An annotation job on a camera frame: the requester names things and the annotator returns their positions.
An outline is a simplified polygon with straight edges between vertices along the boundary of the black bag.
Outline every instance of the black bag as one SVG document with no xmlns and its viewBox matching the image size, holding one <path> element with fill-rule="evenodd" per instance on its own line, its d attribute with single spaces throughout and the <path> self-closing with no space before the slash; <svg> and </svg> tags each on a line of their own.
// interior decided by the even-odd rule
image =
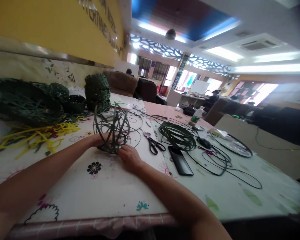
<svg viewBox="0 0 300 240">
<path fill-rule="evenodd" d="M 191 107 L 185 107 L 182 110 L 183 110 L 183 114 L 188 115 L 190 117 L 192 117 L 194 115 L 194 113 L 196 112 L 196 110 L 194 110 Z"/>
</svg>

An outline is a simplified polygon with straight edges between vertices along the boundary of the forearm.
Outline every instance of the forearm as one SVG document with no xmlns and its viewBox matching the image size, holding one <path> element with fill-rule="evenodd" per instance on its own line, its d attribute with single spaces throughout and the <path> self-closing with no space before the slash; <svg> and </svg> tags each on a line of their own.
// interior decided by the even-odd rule
<svg viewBox="0 0 300 240">
<path fill-rule="evenodd" d="M 144 164 L 138 177 L 151 188 L 180 223 L 192 226 L 198 221 L 209 220 L 220 224 L 215 215 L 197 196 L 150 165 Z"/>
<path fill-rule="evenodd" d="M 89 147 L 81 140 L 0 184 L 0 214 L 17 221 Z"/>
</svg>

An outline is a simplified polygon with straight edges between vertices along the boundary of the decorative ceiling panel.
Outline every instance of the decorative ceiling panel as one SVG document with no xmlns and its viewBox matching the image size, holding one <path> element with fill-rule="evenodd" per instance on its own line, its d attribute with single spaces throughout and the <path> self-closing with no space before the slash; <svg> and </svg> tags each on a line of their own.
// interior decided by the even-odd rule
<svg viewBox="0 0 300 240">
<path fill-rule="evenodd" d="M 221 76 L 227 76 L 228 72 L 230 71 L 230 67 L 228 66 L 212 62 L 208 59 L 204 59 L 193 54 L 190 55 L 187 64 L 195 68 L 200 68 L 209 72 L 216 73 Z"/>
<path fill-rule="evenodd" d="M 175 61 L 180 61 L 183 54 L 183 51 L 138 37 L 134 34 L 130 34 L 130 45 Z"/>
</svg>

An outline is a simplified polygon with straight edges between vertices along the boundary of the hand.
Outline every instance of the hand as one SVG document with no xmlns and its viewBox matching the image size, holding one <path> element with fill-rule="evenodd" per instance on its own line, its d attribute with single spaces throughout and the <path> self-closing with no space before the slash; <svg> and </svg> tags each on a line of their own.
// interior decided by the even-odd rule
<svg viewBox="0 0 300 240">
<path fill-rule="evenodd" d="M 137 150 L 130 145 L 123 145 L 118 150 L 118 155 L 122 159 L 123 166 L 133 174 L 137 174 L 145 164 L 145 162 L 141 160 Z"/>
<path fill-rule="evenodd" d="M 109 135 L 108 132 L 107 133 L 102 133 L 102 136 L 103 136 L 104 140 L 107 140 L 108 135 Z M 92 135 L 90 137 L 87 137 L 87 138 L 85 138 L 85 140 L 88 142 L 88 144 L 89 144 L 90 147 L 97 147 L 97 146 L 100 146 L 100 145 L 102 145 L 104 143 L 99 133 L 94 134 L 94 135 Z M 109 138 L 109 142 L 108 143 L 112 143 L 112 134 L 111 134 L 111 136 Z"/>
</svg>

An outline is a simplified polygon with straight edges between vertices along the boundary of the smartphone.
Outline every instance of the smartphone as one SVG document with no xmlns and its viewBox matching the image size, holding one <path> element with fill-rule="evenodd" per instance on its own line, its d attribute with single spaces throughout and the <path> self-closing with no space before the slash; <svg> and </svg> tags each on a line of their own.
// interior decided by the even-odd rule
<svg viewBox="0 0 300 240">
<path fill-rule="evenodd" d="M 169 146 L 168 150 L 171 154 L 171 157 L 173 159 L 174 165 L 176 165 L 177 171 L 179 175 L 181 176 L 193 176 L 193 172 L 191 168 L 189 167 L 186 159 L 182 155 L 182 152 L 180 149 Z"/>
<path fill-rule="evenodd" d="M 193 130 L 196 130 L 196 131 L 204 131 L 204 128 L 200 126 L 200 128 L 198 128 L 196 125 L 194 125 L 192 127 Z"/>
</svg>

